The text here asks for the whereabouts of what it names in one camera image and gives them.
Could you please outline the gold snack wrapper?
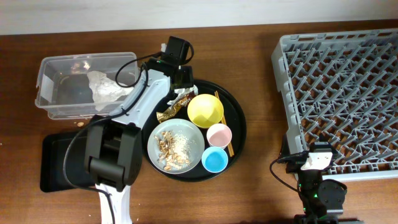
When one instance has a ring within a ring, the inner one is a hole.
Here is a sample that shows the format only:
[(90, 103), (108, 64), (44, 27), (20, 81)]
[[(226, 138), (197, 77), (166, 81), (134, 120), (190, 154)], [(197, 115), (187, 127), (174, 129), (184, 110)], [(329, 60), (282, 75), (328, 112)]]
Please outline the gold snack wrapper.
[(198, 95), (198, 88), (196, 85), (193, 85), (190, 88), (176, 89), (174, 93), (177, 94), (177, 97), (167, 103), (169, 107), (162, 113), (156, 112), (156, 117), (159, 123), (173, 118), (180, 109), (188, 106), (189, 102)]

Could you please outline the wooden chopstick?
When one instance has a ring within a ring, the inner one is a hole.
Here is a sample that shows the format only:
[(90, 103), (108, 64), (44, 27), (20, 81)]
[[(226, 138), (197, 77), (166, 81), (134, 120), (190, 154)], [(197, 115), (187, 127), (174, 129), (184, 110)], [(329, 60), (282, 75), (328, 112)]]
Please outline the wooden chopstick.
[[(217, 97), (217, 99), (221, 100), (220, 96), (219, 96), (219, 93), (217, 91), (215, 91), (215, 96)], [(224, 115), (223, 115), (223, 117), (221, 119), (221, 123), (224, 124), (225, 126), (227, 125)], [(233, 146), (231, 144), (231, 141), (228, 143), (228, 152), (229, 152), (229, 156), (230, 157), (234, 156), (234, 150), (233, 150)]]
[(215, 91), (215, 99), (213, 100), (213, 103), (214, 103), (214, 109), (217, 112), (216, 119), (223, 125), (223, 127), (216, 132), (217, 133), (216, 140), (220, 140), (218, 146), (223, 149), (226, 149), (229, 154), (229, 157), (233, 157), (234, 151), (233, 147), (231, 146), (233, 135), (231, 129), (226, 123), (226, 118), (224, 115), (224, 107), (220, 100), (220, 95), (217, 91)]

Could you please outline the yellow bowl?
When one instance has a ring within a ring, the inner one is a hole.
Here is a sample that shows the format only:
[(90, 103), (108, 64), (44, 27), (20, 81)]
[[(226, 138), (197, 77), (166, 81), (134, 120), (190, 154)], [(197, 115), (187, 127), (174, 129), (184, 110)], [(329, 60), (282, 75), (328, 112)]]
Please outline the yellow bowl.
[(215, 96), (200, 94), (188, 104), (187, 114), (189, 120), (199, 128), (207, 129), (219, 123), (224, 115), (224, 106)]

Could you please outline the pink cup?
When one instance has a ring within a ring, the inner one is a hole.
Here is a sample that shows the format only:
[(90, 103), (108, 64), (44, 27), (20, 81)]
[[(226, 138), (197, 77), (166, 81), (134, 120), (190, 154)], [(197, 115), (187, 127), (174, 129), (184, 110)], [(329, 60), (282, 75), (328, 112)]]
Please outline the pink cup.
[(206, 139), (210, 146), (224, 149), (232, 140), (232, 132), (225, 124), (214, 124), (207, 130)]

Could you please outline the blue cup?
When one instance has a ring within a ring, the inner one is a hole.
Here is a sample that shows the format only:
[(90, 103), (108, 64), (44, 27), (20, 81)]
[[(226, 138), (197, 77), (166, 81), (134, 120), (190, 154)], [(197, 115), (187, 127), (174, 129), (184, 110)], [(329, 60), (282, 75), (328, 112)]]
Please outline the blue cup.
[(228, 155), (224, 149), (211, 146), (204, 150), (201, 163), (208, 172), (219, 173), (226, 169), (228, 165)]

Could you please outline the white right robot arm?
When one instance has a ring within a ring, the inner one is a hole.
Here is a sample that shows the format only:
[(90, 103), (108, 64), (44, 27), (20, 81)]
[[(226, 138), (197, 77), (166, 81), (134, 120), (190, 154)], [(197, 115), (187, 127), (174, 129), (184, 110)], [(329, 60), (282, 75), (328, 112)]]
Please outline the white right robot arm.
[(307, 151), (291, 154), (287, 136), (282, 139), (279, 164), (286, 164), (286, 173), (296, 174), (294, 188), (303, 204), (303, 215), (294, 216), (294, 224), (363, 224), (357, 219), (341, 220), (347, 186), (337, 180), (324, 179), (322, 173), (328, 171), (336, 160), (338, 151), (319, 135)]

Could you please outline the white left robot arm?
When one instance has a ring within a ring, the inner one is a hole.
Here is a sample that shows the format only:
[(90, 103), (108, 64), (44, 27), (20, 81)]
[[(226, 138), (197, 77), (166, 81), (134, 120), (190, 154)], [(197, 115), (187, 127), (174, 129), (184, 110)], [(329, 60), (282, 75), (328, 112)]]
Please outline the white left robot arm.
[(110, 114), (94, 116), (86, 139), (84, 167), (100, 197), (102, 223), (131, 223), (130, 188), (142, 164), (142, 129), (151, 113), (176, 89), (193, 86), (190, 42), (171, 36), (165, 50), (142, 64), (134, 89)]

